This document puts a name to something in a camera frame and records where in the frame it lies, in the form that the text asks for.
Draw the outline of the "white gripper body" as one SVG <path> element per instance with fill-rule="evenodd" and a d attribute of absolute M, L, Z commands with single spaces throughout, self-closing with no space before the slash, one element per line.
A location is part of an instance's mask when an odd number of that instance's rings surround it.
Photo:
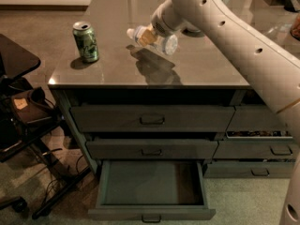
<path fill-rule="evenodd" d="M 172 0 L 166 0 L 156 9 L 151 24 L 155 32 L 164 38 L 179 30 L 182 18 L 175 12 Z"/>

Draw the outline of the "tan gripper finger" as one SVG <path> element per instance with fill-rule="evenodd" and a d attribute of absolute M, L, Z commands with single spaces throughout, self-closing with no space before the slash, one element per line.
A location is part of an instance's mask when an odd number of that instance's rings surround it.
<path fill-rule="evenodd" d="M 143 47 L 153 44 L 158 40 L 154 30 L 149 27 L 143 27 L 138 33 L 138 43 Z"/>

